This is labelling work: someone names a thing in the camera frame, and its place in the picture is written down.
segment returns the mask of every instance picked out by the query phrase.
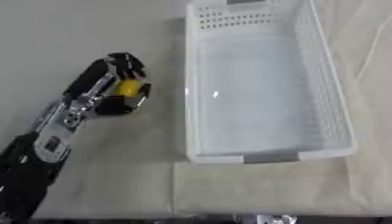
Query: basket handle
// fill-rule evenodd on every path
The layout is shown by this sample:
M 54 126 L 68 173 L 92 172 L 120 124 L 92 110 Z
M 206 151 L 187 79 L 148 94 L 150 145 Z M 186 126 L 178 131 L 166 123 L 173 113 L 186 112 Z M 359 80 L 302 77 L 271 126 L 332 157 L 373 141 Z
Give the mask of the basket handle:
M 227 4 L 250 4 L 265 1 L 266 0 L 227 0 Z

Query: table surface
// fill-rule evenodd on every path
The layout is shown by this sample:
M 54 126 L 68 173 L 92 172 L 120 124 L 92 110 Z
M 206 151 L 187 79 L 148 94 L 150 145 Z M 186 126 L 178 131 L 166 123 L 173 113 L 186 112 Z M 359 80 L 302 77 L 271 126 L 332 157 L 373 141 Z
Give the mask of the table surface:
M 391 215 L 392 24 L 384 22 L 392 2 L 317 4 L 359 152 L 290 164 L 194 165 L 180 153 L 186 0 L 1 2 L 2 146 L 107 53 L 134 53 L 155 84 L 152 97 L 134 115 L 87 123 L 37 217 Z

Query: robotic arm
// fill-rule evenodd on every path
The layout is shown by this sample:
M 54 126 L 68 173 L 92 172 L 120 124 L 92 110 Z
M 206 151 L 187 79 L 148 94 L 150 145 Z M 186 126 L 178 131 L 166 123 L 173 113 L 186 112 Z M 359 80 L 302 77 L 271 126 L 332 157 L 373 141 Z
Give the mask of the robotic arm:
M 151 89 L 143 68 L 129 53 L 96 60 L 30 131 L 7 146 L 0 154 L 0 219 L 25 221 L 32 216 L 87 119 L 125 115 L 140 107 Z

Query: basket bottom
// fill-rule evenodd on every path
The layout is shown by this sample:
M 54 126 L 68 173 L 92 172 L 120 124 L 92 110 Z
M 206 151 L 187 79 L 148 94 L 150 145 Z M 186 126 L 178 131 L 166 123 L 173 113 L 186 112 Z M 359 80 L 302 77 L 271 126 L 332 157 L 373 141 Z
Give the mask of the basket bottom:
M 317 122 L 295 39 L 207 41 L 200 53 L 201 156 L 309 148 Z

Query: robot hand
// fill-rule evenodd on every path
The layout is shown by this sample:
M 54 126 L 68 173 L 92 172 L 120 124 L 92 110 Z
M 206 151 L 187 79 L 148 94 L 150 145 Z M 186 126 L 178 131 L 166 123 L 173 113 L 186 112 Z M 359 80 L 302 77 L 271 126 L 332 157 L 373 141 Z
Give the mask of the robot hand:
M 0 154 L 0 219 L 25 221 L 65 163 L 74 135 L 89 118 L 124 115 L 149 96 L 144 65 L 129 53 L 98 59 L 52 103 L 27 134 Z

